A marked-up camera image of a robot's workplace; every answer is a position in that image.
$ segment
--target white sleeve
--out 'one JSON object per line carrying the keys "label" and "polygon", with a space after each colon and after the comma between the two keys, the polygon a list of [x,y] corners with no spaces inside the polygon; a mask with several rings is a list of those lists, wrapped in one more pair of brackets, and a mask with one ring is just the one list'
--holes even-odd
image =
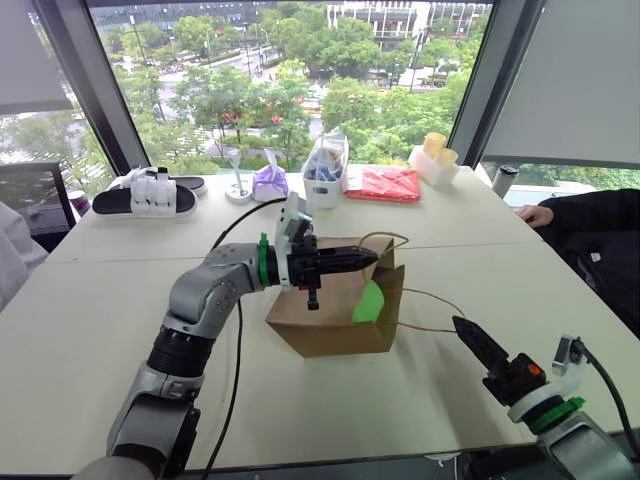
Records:
{"label": "white sleeve", "polygon": [[0,202],[0,311],[46,257],[24,219]]}

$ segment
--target person's hand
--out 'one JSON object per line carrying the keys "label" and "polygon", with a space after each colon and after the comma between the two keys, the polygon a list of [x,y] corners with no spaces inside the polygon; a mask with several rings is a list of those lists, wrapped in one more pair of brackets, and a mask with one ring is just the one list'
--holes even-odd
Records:
{"label": "person's hand", "polygon": [[553,220],[553,210],[538,205],[525,205],[518,210],[517,215],[523,219],[531,228],[544,227]]}

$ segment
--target person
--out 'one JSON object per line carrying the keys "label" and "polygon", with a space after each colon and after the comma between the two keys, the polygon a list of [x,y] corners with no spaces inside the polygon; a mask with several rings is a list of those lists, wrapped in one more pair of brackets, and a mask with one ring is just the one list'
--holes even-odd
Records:
{"label": "person", "polygon": [[549,198],[517,214],[640,338],[640,190]]}
{"label": "person", "polygon": [[45,258],[22,216],[0,202],[0,312]]}

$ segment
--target black cable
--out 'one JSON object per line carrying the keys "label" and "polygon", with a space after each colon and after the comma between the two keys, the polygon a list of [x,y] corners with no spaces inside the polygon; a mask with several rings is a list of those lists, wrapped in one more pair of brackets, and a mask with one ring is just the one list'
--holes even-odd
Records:
{"label": "black cable", "polygon": [[598,359],[589,351],[584,343],[580,339],[577,339],[573,342],[573,345],[576,349],[582,353],[587,361],[593,365],[593,367],[598,371],[602,380],[607,385],[609,392],[611,392],[611,396],[613,397],[613,401],[616,403],[616,407],[618,408],[618,414],[620,415],[620,421],[622,422],[622,428],[624,429],[624,434],[627,437],[627,442],[629,442],[629,446],[633,452],[633,460],[640,460],[640,450],[638,450],[638,443],[636,442],[636,437],[633,434],[633,430],[631,429],[631,424],[629,423],[629,417],[627,416],[627,410],[624,408],[624,402],[622,401],[622,397],[620,396],[620,392],[616,388],[613,380],[602,366],[602,364],[598,361]]}
{"label": "black cable", "polygon": [[207,480],[209,478],[209,474],[211,473],[211,469],[213,467],[213,462],[216,461],[218,452],[220,452],[220,448],[222,447],[222,442],[224,442],[224,437],[227,435],[229,424],[231,423],[231,416],[233,415],[233,407],[236,404],[236,394],[238,393],[238,380],[240,379],[240,353],[242,351],[242,324],[243,324],[242,304],[240,303],[240,300],[238,300],[238,346],[236,351],[236,373],[233,377],[233,390],[231,390],[231,400],[229,401],[227,418],[224,419],[224,425],[222,426],[222,431],[220,432],[220,436],[218,437],[216,446],[211,452],[211,456],[209,457],[209,461],[207,462],[207,466],[205,467],[204,472],[202,473],[202,477],[200,477],[200,480]]}
{"label": "black cable", "polygon": [[226,236],[229,234],[229,232],[231,232],[231,230],[233,230],[242,220],[244,220],[245,218],[247,218],[249,215],[257,212],[258,210],[267,207],[269,205],[273,205],[274,203],[280,203],[280,202],[284,202],[286,200],[286,198],[276,198],[274,200],[269,200],[268,202],[264,202],[261,203],[260,205],[258,205],[257,207],[253,207],[251,210],[246,211],[245,213],[243,213],[242,215],[240,215],[235,222],[233,222],[229,228],[227,228],[226,230],[224,230],[220,236],[218,237],[218,239],[216,240],[216,243],[213,244],[213,248],[216,248],[217,246],[219,246],[222,243],[222,240],[224,240],[226,238]]}
{"label": "black cable", "polygon": [[[243,213],[226,230],[224,230],[220,234],[220,236],[218,236],[217,240],[213,244],[212,249],[217,248],[225,239],[225,237],[229,234],[229,232],[231,232],[231,230],[233,230],[242,220],[247,218],[249,215],[257,212],[258,210],[264,207],[273,205],[274,203],[284,202],[285,200],[286,198],[276,198],[274,200],[269,200],[268,202],[264,202],[258,205],[257,207],[254,207],[251,210],[248,210],[247,212]],[[240,300],[238,300],[238,346],[237,346],[237,352],[236,352],[236,372],[233,377],[233,388],[231,390],[231,400],[229,401],[229,409],[227,410],[227,416],[224,419],[222,431],[220,432],[220,436],[218,437],[216,446],[213,448],[213,451],[211,452],[211,456],[209,457],[207,466],[205,467],[204,472],[202,472],[202,476],[200,477],[200,480],[207,480],[209,478],[209,475],[211,474],[211,469],[213,468],[213,463],[216,461],[216,457],[220,452],[220,448],[222,448],[222,443],[224,442],[224,439],[227,435],[227,430],[229,429],[229,424],[231,423],[231,417],[233,415],[233,408],[235,407],[235,404],[236,404],[236,395],[238,393],[238,383],[240,379],[240,354],[242,352],[242,327],[243,327],[242,303],[240,302]]]}

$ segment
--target green object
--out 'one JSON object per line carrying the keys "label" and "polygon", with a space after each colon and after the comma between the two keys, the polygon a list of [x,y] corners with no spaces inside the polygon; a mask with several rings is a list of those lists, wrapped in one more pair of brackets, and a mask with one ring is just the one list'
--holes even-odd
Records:
{"label": "green object", "polygon": [[376,282],[370,280],[362,292],[362,297],[353,309],[353,323],[373,323],[378,320],[384,307],[384,294]]}
{"label": "green object", "polygon": [[549,410],[547,413],[539,417],[535,422],[529,425],[529,430],[534,435],[545,431],[549,425],[555,423],[563,417],[566,417],[569,413],[579,410],[584,405],[584,398],[573,397],[564,402],[562,405]]}
{"label": "green object", "polygon": [[269,274],[267,273],[267,251],[269,250],[269,240],[267,234],[260,234],[260,242],[258,242],[258,274],[260,275],[260,283],[263,287],[271,286],[269,282]]}

